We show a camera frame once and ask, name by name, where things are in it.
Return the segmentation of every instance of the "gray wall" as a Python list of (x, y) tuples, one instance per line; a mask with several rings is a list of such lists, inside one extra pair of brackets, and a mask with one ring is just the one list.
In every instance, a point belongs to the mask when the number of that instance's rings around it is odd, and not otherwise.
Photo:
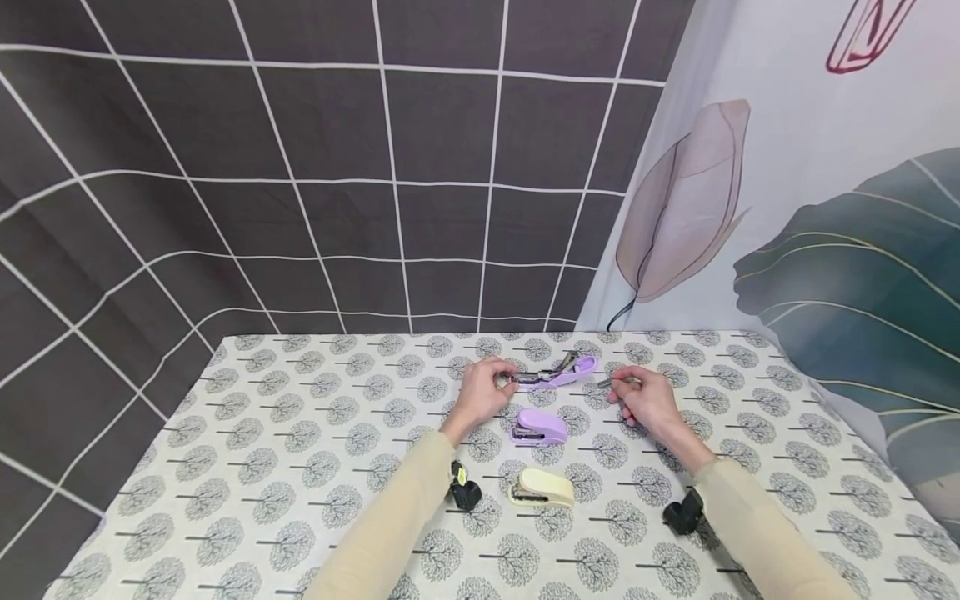
[(691, 5), (2, 0), (3, 595), (224, 335), (572, 329)]

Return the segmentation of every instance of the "stapler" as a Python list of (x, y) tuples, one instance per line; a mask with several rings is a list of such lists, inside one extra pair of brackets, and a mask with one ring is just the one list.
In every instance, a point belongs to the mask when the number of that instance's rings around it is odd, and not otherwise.
[(573, 506), (573, 483), (551, 472), (525, 468), (510, 489), (510, 501), (517, 506)]
[(511, 380), (520, 385), (521, 390), (550, 390), (562, 385), (579, 381), (597, 369), (597, 359), (593, 356), (581, 356), (580, 352), (570, 351), (553, 370), (522, 371), (511, 376)]
[(516, 416), (510, 432), (516, 445), (556, 445), (566, 443), (566, 421), (542, 411), (524, 408)]

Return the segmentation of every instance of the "tablecloth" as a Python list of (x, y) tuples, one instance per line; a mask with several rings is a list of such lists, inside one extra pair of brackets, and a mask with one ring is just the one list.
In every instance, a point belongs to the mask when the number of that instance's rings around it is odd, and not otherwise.
[[(602, 372), (664, 373), (691, 427), (756, 475), (861, 598), (957, 598), (960, 552), (944, 530), (746, 331), (225, 338), (46, 597), (300, 598), (404, 453), (439, 427), (465, 365), (495, 353), (535, 370), (570, 349)], [(517, 395), (470, 435), (459, 456), (483, 500), (470, 513), (447, 500), (392, 599), (757, 597), (708, 523), (687, 537), (663, 524), (690, 480), (621, 422), (596, 386), (604, 377)], [(510, 444), (522, 407), (563, 418), (567, 444)], [(510, 504), (528, 465), (568, 477), (574, 509)]]

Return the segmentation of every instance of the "purple stapler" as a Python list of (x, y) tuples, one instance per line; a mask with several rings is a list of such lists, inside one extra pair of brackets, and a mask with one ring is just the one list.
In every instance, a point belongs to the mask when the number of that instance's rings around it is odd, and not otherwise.
[(516, 445), (555, 445), (566, 442), (566, 421), (532, 408), (524, 408), (516, 416), (516, 426), (510, 432)]
[(593, 356), (581, 356), (579, 352), (568, 352), (560, 365), (553, 370), (519, 372), (512, 379), (520, 384), (520, 389), (549, 390), (579, 381), (597, 368), (597, 359)]

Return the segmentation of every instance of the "white grid line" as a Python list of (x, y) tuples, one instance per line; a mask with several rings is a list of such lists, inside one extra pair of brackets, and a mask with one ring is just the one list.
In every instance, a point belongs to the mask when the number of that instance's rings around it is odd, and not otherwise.
[[(33, 292), (34, 295), (35, 295), (41, 302), (43, 302), (43, 304), (44, 304), (47, 308), (50, 309), (51, 312), (53, 312), (55, 315), (57, 315), (57, 318), (58, 318), (58, 319), (60, 319), (61, 321), (63, 321), (63, 323), (66, 324), (67, 327), (69, 327), (69, 329), (70, 329), (69, 332), (70, 332), (70, 333), (76, 334), (76, 336), (77, 336), (78, 338), (80, 338), (85, 344), (87, 344), (87, 345), (90, 347), (90, 349), (93, 350), (93, 353), (96, 354), (97, 356), (99, 356), (105, 363), (107, 363), (107, 366), (110, 367), (110, 368), (113, 370), (113, 372), (115, 372), (121, 379), (123, 379), (123, 381), (124, 381), (127, 385), (129, 385), (129, 386), (130, 386), (132, 389), (134, 389), (134, 390), (137, 389), (136, 385), (134, 385), (133, 382), (130, 381), (130, 378), (127, 377), (127, 374), (124, 373), (123, 371), (121, 371), (119, 367), (117, 367), (116, 365), (114, 365), (114, 364), (113, 364), (113, 361), (111, 361), (111, 360), (103, 353), (102, 350), (100, 350), (99, 348), (97, 348), (97, 346), (96, 346), (92, 341), (90, 341), (90, 339), (89, 339), (88, 337), (86, 337), (86, 334), (84, 334), (82, 331), (80, 331), (80, 329), (79, 329), (75, 324), (71, 323), (70, 320), (67, 319), (66, 315), (64, 315), (63, 313), (61, 313), (60, 310), (59, 310), (52, 302), (50, 302), (50, 300), (48, 300), (47, 297), (44, 296), (43, 293), (40, 292), (40, 291), (34, 286), (34, 284), (30, 282), (30, 280), (29, 280), (28, 278), (26, 278), (22, 273), (20, 273), (20, 271), (16, 268), (16, 266), (14, 266), (13, 263), (11, 263), (10, 260), (8, 260), (7, 257), (4, 256), (3, 254), (0, 254), (0, 265), (3, 265), (4, 267), (6, 267), (6, 268), (13, 274), (13, 276), (15, 276), (17, 279), (19, 279), (20, 282), (23, 283), (23, 285), (25, 285), (25, 286), (27, 287), (27, 289), (29, 289), (31, 292)], [(144, 396), (144, 395), (142, 395), (142, 394), (138, 394), (138, 395), (139, 395), (141, 398), (143, 398), (143, 401), (146, 402), (147, 405), (150, 406), (150, 408), (153, 409), (155, 413), (157, 413), (158, 415), (160, 415), (161, 417), (163, 417), (163, 413), (160, 412), (160, 409), (156, 408), (156, 405), (153, 404), (153, 403), (150, 401), (149, 398), (147, 398), (146, 396)]]
[[(160, 128), (159, 121), (154, 117), (153, 112), (150, 110), (150, 107), (147, 105), (146, 99), (140, 93), (140, 89), (136, 86), (136, 83), (133, 81), (133, 78), (130, 76), (130, 73), (127, 71), (127, 67), (124, 63), (116, 58), (116, 51), (113, 49), (113, 44), (110, 43), (109, 38), (107, 37), (107, 32), (104, 31), (104, 28), (100, 26), (100, 21), (97, 20), (96, 15), (93, 14), (93, 10), (86, 3), (86, 0), (80, 0), (80, 3), (84, 6), (87, 16), (90, 17), (90, 21), (93, 22), (93, 26), (97, 29), (97, 32), (100, 34), (100, 38), (104, 41), (104, 45), (107, 46), (107, 49), (110, 52), (110, 55), (114, 57), (116, 65), (120, 67), (120, 70), (123, 72), (124, 78), (126, 78), (127, 83), (130, 84), (133, 94), (136, 96), (136, 99), (140, 101), (140, 106), (143, 107), (144, 112), (147, 113), (147, 117), (150, 119), (150, 122), (154, 124), (154, 129), (156, 129), (157, 135), (160, 136), (160, 140), (163, 142), (163, 145), (166, 146), (167, 152), (170, 153), (170, 157), (177, 163), (177, 168), (180, 169), (180, 173), (183, 176), (183, 179), (186, 181), (187, 185), (190, 186), (190, 189), (193, 191), (193, 195), (197, 198), (197, 202), (200, 203), (200, 207), (204, 210), (206, 218), (210, 221), (210, 224), (216, 230), (217, 235), (220, 237), (220, 241), (223, 243), (224, 247), (227, 249), (229, 255), (233, 258), (233, 263), (236, 265), (237, 269), (240, 271), (240, 275), (243, 276), (244, 280), (247, 282), (247, 285), (250, 287), (250, 291), (253, 293), (253, 297), (256, 298), (256, 301), (260, 303), (260, 306), (263, 307), (263, 312), (267, 313), (267, 318), (270, 319), (270, 323), (276, 329), (276, 333), (280, 332), (279, 327), (274, 323), (274, 318), (270, 316), (270, 313), (267, 311), (267, 305), (263, 303), (263, 299), (260, 298), (260, 295), (257, 293), (256, 288), (253, 287), (253, 282), (247, 276), (247, 272), (243, 270), (243, 267), (240, 266), (240, 261), (236, 259), (236, 256), (233, 255), (233, 248), (230, 247), (227, 238), (224, 236), (223, 232), (220, 231), (220, 226), (217, 224), (216, 220), (213, 218), (213, 215), (206, 207), (204, 199), (201, 198), (200, 192), (197, 190), (197, 186), (193, 184), (193, 181), (187, 177), (186, 169), (183, 168), (183, 164), (180, 162), (180, 157), (177, 156), (177, 153), (174, 152), (174, 147), (170, 144), (170, 141), (167, 139), (166, 134), (164, 134), (163, 129)], [(206, 340), (205, 336), (201, 333), (198, 333), (201, 339), (204, 340), (204, 343), (210, 351), (213, 351), (213, 347)]]
[(373, 31), (376, 35), (376, 56), (380, 67), (380, 86), (383, 88), (383, 116), (387, 124), (387, 150), (390, 152), (390, 177), (393, 180), (394, 208), (396, 211), (396, 238), (400, 245), (400, 270), (403, 272), (403, 297), (407, 302), (407, 320), (410, 333), (414, 332), (414, 320), (410, 317), (410, 284), (407, 281), (407, 265), (403, 261), (403, 226), (400, 223), (400, 195), (396, 189), (396, 158), (394, 157), (394, 129), (390, 124), (390, 96), (387, 93), (387, 71), (383, 68), (383, 38), (380, 36), (380, 9), (376, 0), (371, 0), (373, 9)]
[[(143, 266), (141, 266), (140, 268), (138, 268), (136, 271), (134, 271), (133, 273), (131, 273), (129, 276), (127, 276), (123, 281), (120, 281), (119, 283), (117, 283), (116, 285), (114, 285), (112, 288), (110, 288), (109, 290), (107, 290), (107, 291), (104, 293), (104, 295), (100, 298), (100, 300), (98, 300), (97, 303), (94, 304), (94, 305), (90, 308), (90, 310), (88, 310), (88, 311), (86, 312), (86, 314), (83, 315), (80, 319), (78, 319), (73, 325), (74, 325), (76, 328), (78, 328), (78, 329), (79, 329), (80, 327), (83, 327), (84, 324), (86, 324), (87, 321), (89, 321), (90, 319), (92, 319), (92, 318), (94, 317), (94, 315), (96, 315), (97, 311), (99, 311), (99, 310), (104, 306), (104, 304), (107, 303), (107, 301), (110, 299), (110, 297), (111, 297), (113, 294), (116, 294), (117, 292), (119, 292), (124, 286), (126, 286), (128, 283), (130, 283), (131, 281), (133, 281), (137, 276), (139, 276), (139, 275), (142, 274), (144, 271), (146, 271), (146, 269), (147, 269), (148, 267), (152, 267), (152, 266), (154, 266), (155, 264), (157, 264), (157, 263), (159, 263), (159, 262), (161, 262), (161, 261), (163, 261), (163, 260), (166, 260), (166, 259), (168, 259), (168, 258), (174, 258), (174, 257), (176, 257), (176, 256), (183, 256), (183, 255), (188, 255), (188, 254), (196, 254), (196, 255), (200, 255), (200, 256), (211, 256), (211, 257), (214, 257), (214, 258), (233, 258), (233, 259), (238, 259), (238, 260), (298, 260), (298, 261), (312, 261), (312, 260), (316, 260), (316, 259), (317, 259), (315, 256), (266, 256), (266, 255), (259, 255), (259, 256), (233, 256), (233, 255), (231, 255), (231, 254), (221, 254), (221, 253), (217, 253), (217, 252), (205, 252), (205, 251), (199, 251), (199, 250), (182, 250), (182, 251), (177, 251), (177, 252), (170, 252), (170, 253), (168, 253), (168, 254), (164, 254), (163, 256), (158, 256), (158, 257), (156, 257), (156, 258), (148, 261), (146, 264), (144, 264)], [(371, 262), (400, 262), (400, 259), (399, 259), (399, 258), (372, 258), (372, 257), (369, 257), (369, 256), (336, 255), (336, 256), (325, 256), (325, 257), (324, 257), (324, 260), (341, 260), (341, 259), (367, 260), (367, 261), (371, 261)], [(479, 259), (477, 259), (477, 258), (407, 258), (407, 259), (406, 259), (406, 262), (408, 262), (408, 263), (409, 263), (409, 262), (467, 262), (467, 263), (480, 263), (480, 262), (482, 262), (482, 261), (479, 260)], [(487, 261), (487, 264), (489, 264), (489, 265), (495, 265), (495, 266), (498, 266), (498, 267), (511, 267), (511, 268), (518, 268), (518, 269), (525, 268), (525, 267), (562, 267), (562, 266), (563, 266), (563, 265), (561, 265), (561, 264), (559, 264), (559, 263), (556, 263), (556, 264), (553, 264), (553, 263), (510, 264), (510, 263), (491, 262), (491, 261)], [(586, 270), (586, 271), (596, 271), (596, 270), (597, 270), (596, 267), (586, 267), (586, 266), (582, 266), (582, 265), (566, 265), (566, 267), (567, 267), (567, 268), (573, 268), (573, 269), (584, 269), (584, 270)], [(271, 313), (293, 312), (293, 313), (295, 313), (295, 314), (297, 313), (297, 311), (283, 311), (283, 310), (270, 310), (270, 309), (267, 309), (267, 312), (271, 312)], [(303, 312), (327, 312), (327, 311), (303, 311)], [(330, 312), (331, 314), (336, 314), (336, 313), (337, 313), (337, 311), (328, 311), (328, 312)], [(385, 317), (395, 317), (395, 316), (396, 316), (396, 315), (387, 315), (387, 314), (381, 314), (381, 313), (349, 312), (349, 311), (343, 311), (342, 314), (345, 314), (345, 315), (377, 315), (377, 316), (385, 316)], [(447, 314), (447, 313), (434, 313), (434, 314), (430, 314), (430, 315), (412, 315), (412, 316), (413, 316), (413, 317), (422, 317), (422, 316), (441, 316), (441, 315), (445, 315), (445, 316), (463, 316), (463, 315), (449, 315), (449, 314)], [(482, 317), (482, 318), (483, 318), (483, 319), (495, 319), (496, 317)], [(554, 321), (571, 321), (572, 323), (576, 323), (576, 322), (573, 321), (573, 320), (567, 320), (567, 319), (554, 319)], [(197, 323), (197, 327), (199, 327), (202, 322), (203, 322), (203, 321), (198, 322), (198, 323)], [(17, 375), (19, 375), (19, 374), (21, 374), (22, 372), (24, 372), (24, 371), (26, 371), (27, 369), (29, 369), (30, 366), (33, 365), (37, 360), (43, 358), (43, 357), (46, 356), (50, 351), (52, 351), (54, 348), (56, 348), (57, 346), (59, 346), (60, 343), (63, 342), (66, 338), (70, 337), (70, 334), (73, 333), (73, 332), (74, 332), (74, 328), (68, 328), (68, 329), (67, 329), (66, 331), (64, 331), (59, 337), (57, 337), (57, 338), (54, 339), (52, 342), (50, 342), (50, 344), (48, 344), (44, 349), (38, 351), (38, 352), (37, 352), (36, 354), (34, 354), (32, 357), (30, 357), (30, 358), (27, 359), (26, 361), (20, 363), (20, 364), (16, 367), (16, 369), (14, 369), (13, 371), (7, 373), (7, 374), (4, 375), (2, 378), (0, 378), (0, 389), (3, 389), (3, 387), (6, 386), (8, 383), (10, 383), (11, 380), (13, 380)]]
[[(67, 479), (67, 477), (70, 476), (70, 473), (73, 472), (73, 468), (84, 458), (84, 456), (86, 456), (87, 452), (89, 452), (89, 451), (93, 448), (93, 446), (95, 446), (98, 442), (100, 442), (100, 440), (103, 439), (104, 436), (106, 436), (106, 434), (109, 432), (109, 430), (113, 428), (113, 425), (115, 425), (118, 421), (120, 421), (120, 419), (127, 413), (127, 411), (130, 410), (130, 407), (133, 406), (133, 403), (136, 402), (136, 399), (139, 398), (139, 397), (142, 397), (142, 395), (143, 395), (143, 390), (146, 390), (147, 387), (148, 387), (151, 383), (154, 382), (154, 379), (156, 379), (156, 377), (160, 374), (160, 370), (163, 369), (163, 365), (164, 365), (164, 363), (166, 363), (167, 359), (170, 358), (170, 356), (172, 356), (172, 355), (174, 354), (174, 352), (176, 352), (177, 350), (179, 350), (180, 347), (183, 346), (183, 344), (186, 343), (186, 341), (190, 339), (190, 336), (192, 336), (192, 335), (195, 334), (195, 333), (199, 336), (199, 335), (200, 335), (200, 325), (202, 325), (204, 322), (206, 322), (207, 319), (209, 319), (210, 317), (213, 317), (214, 315), (217, 315), (217, 314), (219, 314), (219, 313), (221, 313), (221, 312), (224, 312), (225, 310), (230, 310), (230, 309), (223, 309), (223, 310), (218, 310), (218, 311), (215, 311), (215, 312), (213, 312), (213, 313), (210, 313), (210, 314), (207, 315), (206, 317), (203, 317), (199, 322), (197, 322), (197, 325), (196, 325), (196, 326), (193, 326), (193, 327), (190, 328), (190, 330), (186, 333), (186, 335), (183, 336), (183, 339), (181, 339), (179, 342), (177, 342), (177, 344), (176, 344), (175, 346), (173, 346), (173, 347), (170, 349), (170, 351), (168, 351), (168, 352), (163, 356), (163, 358), (160, 359), (160, 363), (156, 366), (156, 369), (154, 370), (154, 373), (153, 373), (152, 375), (150, 375), (150, 377), (148, 377), (146, 381), (143, 382), (143, 385), (141, 385), (139, 389), (136, 390), (136, 393), (135, 393), (135, 394), (133, 395), (133, 397), (127, 402), (127, 404), (125, 404), (124, 407), (121, 408), (120, 411), (117, 412), (117, 414), (113, 417), (112, 420), (110, 420), (109, 423), (107, 423), (107, 425), (103, 428), (103, 430), (101, 430), (101, 432), (100, 432), (99, 434), (97, 434), (92, 440), (90, 440), (90, 442), (86, 445), (86, 447), (85, 447), (83, 450), (81, 450), (81, 451), (77, 454), (77, 456), (74, 457), (74, 459), (70, 462), (69, 465), (67, 465), (66, 469), (65, 469), (64, 472), (63, 472), (63, 475), (60, 476), (60, 479), (57, 481), (57, 483), (54, 483), (54, 482), (51, 482), (51, 481), (47, 480), (45, 477), (43, 477), (42, 475), (36, 473), (35, 471), (33, 471), (33, 470), (31, 470), (31, 469), (23, 466), (23, 465), (20, 465), (19, 463), (17, 463), (14, 459), (10, 458), (9, 456), (6, 456), (5, 454), (0, 453), (0, 463), (5, 463), (5, 464), (7, 464), (7, 465), (10, 465), (10, 466), (13, 467), (13, 468), (16, 468), (17, 470), (19, 470), (20, 472), (22, 472), (24, 475), (30, 477), (31, 479), (36, 480), (37, 482), (39, 482), (39, 483), (43, 484), (44, 486), (46, 486), (46, 487), (48, 487), (48, 488), (51, 489), (51, 492), (50, 492), (50, 494), (47, 496), (47, 499), (40, 505), (40, 507), (39, 507), (38, 509), (36, 509), (36, 512), (27, 520), (27, 522), (25, 522), (25, 523), (23, 524), (23, 526), (19, 529), (19, 531), (17, 531), (16, 534), (10, 539), (10, 541), (7, 543), (7, 545), (6, 545), (3, 549), (0, 549), (0, 560), (3, 559), (4, 555), (7, 554), (8, 551), (10, 551), (10, 549), (13, 547), (13, 545), (16, 543), (16, 541), (19, 540), (20, 537), (23, 536), (23, 534), (27, 531), (27, 529), (30, 528), (30, 526), (31, 526), (31, 525), (34, 523), (34, 521), (40, 516), (40, 514), (43, 513), (44, 509), (46, 509), (47, 505), (50, 504), (50, 502), (54, 499), (54, 496), (56, 496), (58, 493), (59, 493), (60, 495), (64, 496), (65, 498), (68, 498), (68, 499), (72, 500), (73, 502), (77, 503), (79, 506), (81, 506), (81, 507), (89, 510), (89, 511), (90, 511), (91, 513), (93, 513), (94, 515), (99, 516), (100, 518), (104, 518), (105, 515), (104, 515), (104, 512), (103, 512), (103, 511), (101, 511), (100, 509), (96, 508), (95, 506), (89, 504), (88, 502), (86, 502), (85, 500), (83, 500), (82, 498), (80, 498), (79, 496), (77, 496), (76, 494), (72, 493), (71, 491), (65, 489), (65, 488), (63, 487), (64, 482), (66, 482), (66, 479)], [(250, 310), (251, 312), (255, 312), (255, 313), (261, 312), (261, 311), (256, 310), (256, 309), (248, 309), (248, 310)], [(161, 411), (157, 410), (157, 408), (155, 408), (154, 410), (155, 410), (156, 413), (160, 416), (160, 418), (163, 420), (164, 423), (169, 420), (169, 418), (166, 417)]]
[[(290, 158), (287, 156), (287, 150), (283, 146), (283, 138), (280, 136), (280, 129), (276, 126), (274, 110), (270, 107), (270, 100), (267, 98), (267, 89), (263, 86), (263, 80), (260, 79), (260, 71), (257, 69), (256, 63), (253, 61), (253, 49), (250, 47), (250, 41), (247, 39), (247, 30), (244, 29), (243, 20), (240, 18), (240, 11), (237, 10), (236, 2), (234, 2), (234, 0), (229, 0), (229, 2), (230, 10), (233, 11), (233, 19), (236, 21), (237, 29), (240, 32), (240, 37), (243, 39), (244, 49), (247, 51), (247, 58), (250, 59), (250, 68), (253, 70), (253, 77), (256, 79), (256, 86), (260, 89), (260, 96), (263, 99), (263, 107), (267, 110), (267, 116), (270, 117), (270, 126), (274, 129), (276, 144), (280, 149), (280, 155), (283, 156), (283, 164), (285, 164), (287, 167), (287, 175), (290, 176), (294, 193), (297, 194), (297, 203), (300, 205), (300, 213), (303, 215), (303, 224), (306, 226), (306, 231), (310, 235), (310, 242), (313, 244), (313, 250), (317, 254), (317, 260), (320, 262), (320, 269), (324, 272), (326, 286), (330, 289), (330, 298), (333, 300), (333, 307), (337, 309), (338, 317), (340, 318), (340, 327), (343, 328), (344, 333), (347, 333), (347, 327), (344, 325), (344, 318), (339, 316), (340, 304), (337, 302), (337, 294), (333, 290), (333, 282), (330, 281), (330, 275), (326, 272), (324, 257), (320, 253), (320, 247), (317, 245), (317, 238), (313, 235), (313, 227), (310, 225), (310, 217), (306, 213), (306, 205), (303, 203), (303, 196), (300, 195), (300, 187), (297, 185), (296, 178), (294, 177), (294, 170), (290, 165)], [(276, 333), (280, 333), (279, 327), (277, 328)]]
[[(48, 54), (62, 54), (86, 59), (113, 60), (113, 55), (103, 52), (87, 50), (71, 50), (55, 48), (40, 44), (0, 44), (0, 52), (41, 52)], [(551, 82), (570, 82), (573, 84), (622, 84), (644, 85), (648, 87), (664, 87), (666, 82), (645, 79), (617, 77), (577, 77), (570, 75), (555, 75), (552, 73), (536, 73), (533, 71), (513, 71), (503, 69), (453, 68), (441, 66), (420, 66), (414, 64), (371, 64), (368, 62), (288, 62), (282, 60), (236, 60), (236, 59), (185, 59), (179, 57), (147, 57), (129, 54), (118, 54), (116, 57), (124, 62), (148, 62), (153, 64), (183, 64), (193, 66), (231, 66), (256, 67), (265, 69), (304, 69), (304, 70), (347, 70), (357, 69), (366, 71), (404, 71), (413, 73), (440, 73), (446, 75), (489, 75), (496, 76), (501, 72), (504, 77), (519, 79), (538, 79)]]
[(557, 275), (557, 285), (553, 288), (553, 298), (550, 299), (550, 308), (547, 309), (547, 322), (543, 325), (543, 331), (550, 326), (550, 315), (553, 314), (553, 306), (557, 302), (557, 293), (560, 292), (560, 284), (564, 280), (564, 269), (566, 261), (570, 257), (570, 248), (573, 246), (573, 238), (577, 233), (577, 225), (580, 223), (580, 215), (584, 211), (584, 200), (587, 199), (587, 193), (590, 188), (590, 180), (593, 179), (593, 167), (596, 166), (597, 157), (600, 155), (600, 147), (603, 145), (603, 136), (607, 130), (607, 122), (610, 120), (610, 112), (613, 108), (613, 100), (616, 98), (617, 83), (620, 75), (623, 73), (623, 64), (627, 61), (627, 51), (630, 49), (630, 40), (634, 36), (634, 26), (636, 24), (636, 15), (640, 11), (641, 0), (634, 2), (634, 14), (630, 17), (630, 27), (627, 28), (627, 37), (623, 40), (623, 50), (620, 51), (620, 63), (616, 66), (616, 78), (610, 89), (610, 97), (607, 99), (607, 109), (603, 114), (603, 122), (600, 123), (600, 133), (597, 134), (597, 143), (593, 147), (593, 158), (590, 159), (590, 168), (587, 170), (587, 180), (584, 182), (583, 193), (580, 195), (580, 203), (577, 205), (577, 215), (573, 218), (573, 228), (570, 230), (570, 238), (566, 241), (566, 251), (564, 251), (564, 265), (560, 268), (560, 274)]
[[(144, 177), (156, 177), (165, 180), (177, 180), (177, 181), (186, 181), (191, 183), (191, 188), (194, 188), (193, 182), (198, 181), (200, 183), (277, 183), (277, 184), (291, 184), (291, 183), (304, 183), (304, 184), (328, 184), (335, 185), (338, 183), (377, 183), (381, 185), (411, 185), (411, 186), (420, 186), (420, 187), (435, 187), (435, 186), (453, 186), (453, 187), (490, 187), (489, 183), (481, 183), (479, 181), (401, 181), (401, 180), (371, 180), (371, 179), (362, 179), (362, 178), (353, 178), (345, 180), (276, 180), (276, 179), (265, 179), (265, 178), (212, 178), (212, 177), (190, 177), (185, 173), (183, 175), (173, 175), (170, 173), (155, 173), (153, 171), (138, 171), (135, 169), (107, 169), (105, 171), (95, 171), (93, 173), (86, 173), (80, 175), (76, 178), (70, 178), (68, 180), (59, 181), (48, 187), (45, 187), (37, 192), (34, 192), (30, 196), (27, 196), (19, 201), (16, 204), (0, 212), (0, 223), (10, 218), (14, 214), (20, 211), (21, 208), (27, 204), (32, 204), (38, 200), (50, 196), (54, 192), (62, 190), (64, 187), (68, 187), (74, 183), (80, 181), (89, 181), (95, 180), (101, 177), (107, 177), (111, 175), (141, 175)], [(565, 188), (547, 188), (547, 187), (524, 187), (522, 185), (510, 185), (507, 183), (494, 183), (492, 185), (494, 188), (499, 189), (512, 189), (521, 192), (534, 192), (539, 194), (580, 194), (583, 192), (583, 189), (565, 189)], [(588, 191), (590, 194), (606, 194), (608, 196), (618, 196), (623, 198), (626, 194), (624, 192), (614, 192), (612, 190), (603, 190), (603, 189), (591, 189)]]
[(507, 52), (507, 17), (510, 0), (503, 0), (503, 20), (500, 24), (500, 59), (496, 75), (496, 104), (493, 105), (493, 142), (490, 151), (490, 186), (487, 189), (487, 218), (483, 230), (483, 263), (480, 267), (480, 299), (477, 303), (477, 333), (480, 333), (483, 315), (484, 284), (487, 280), (487, 248), (490, 246), (490, 214), (493, 208), (493, 175), (496, 172), (496, 139), (500, 131), (500, 97), (503, 91), (503, 56)]
[[(103, 215), (104, 219), (107, 220), (107, 222), (116, 232), (117, 236), (120, 237), (120, 239), (123, 240), (123, 242), (127, 245), (127, 248), (130, 250), (133, 256), (140, 261), (141, 265), (146, 265), (146, 261), (144, 261), (143, 256), (133, 245), (133, 242), (131, 242), (130, 238), (128, 238), (127, 235), (123, 232), (123, 230), (120, 229), (120, 226), (118, 226), (116, 222), (113, 221), (113, 218), (109, 215), (109, 213), (107, 212), (107, 209), (104, 208), (102, 204), (100, 204), (100, 201), (93, 194), (93, 190), (90, 189), (90, 187), (86, 184), (85, 181), (79, 180), (80, 174), (73, 167), (73, 163), (71, 163), (70, 160), (67, 159), (66, 155), (60, 150), (60, 146), (58, 146), (57, 143), (54, 141), (53, 137), (50, 136), (50, 133), (48, 133), (46, 129), (44, 129), (43, 125), (40, 124), (39, 120), (36, 118), (36, 115), (34, 115), (34, 112), (30, 110), (30, 107), (28, 107), (27, 104), (23, 101), (23, 98), (21, 98), (20, 94), (16, 92), (16, 90), (13, 88), (13, 85), (7, 79), (7, 76), (4, 75), (3, 73), (0, 73), (0, 84), (3, 84), (3, 86), (7, 89), (7, 91), (10, 93), (11, 97), (13, 98), (13, 100), (17, 103), (18, 106), (20, 106), (20, 109), (23, 111), (24, 115), (26, 115), (26, 117), (33, 124), (36, 131), (40, 134), (43, 140), (47, 142), (47, 145), (50, 146), (50, 149), (54, 152), (55, 155), (57, 155), (57, 158), (60, 159), (60, 162), (63, 163), (63, 166), (66, 168), (66, 170), (70, 172), (70, 175), (74, 179), (78, 180), (78, 184), (84, 190), (84, 192), (86, 192), (87, 197), (90, 199), (93, 205), (97, 207), (97, 209), (100, 211), (100, 214)], [(177, 300), (173, 297), (173, 294), (170, 293), (170, 290), (168, 290), (167, 287), (163, 284), (163, 282), (160, 281), (160, 278), (156, 276), (156, 273), (154, 273), (152, 270), (149, 270), (149, 269), (147, 272), (150, 274), (150, 277), (153, 278), (154, 283), (156, 283), (156, 285), (166, 295), (166, 297), (170, 299), (170, 302), (172, 302), (173, 305), (177, 308), (177, 310), (180, 312), (180, 315), (183, 316), (183, 318), (191, 326), (193, 326), (193, 321), (190, 320), (190, 317), (186, 314), (186, 311), (183, 310), (183, 307), (180, 306), (180, 303), (177, 302)], [(206, 338), (201, 336), (201, 339), (204, 341), (204, 344), (212, 352), (213, 347), (206, 340)], [(116, 369), (113, 363), (110, 362), (105, 355), (104, 355), (104, 360), (106, 360), (114, 369)]]

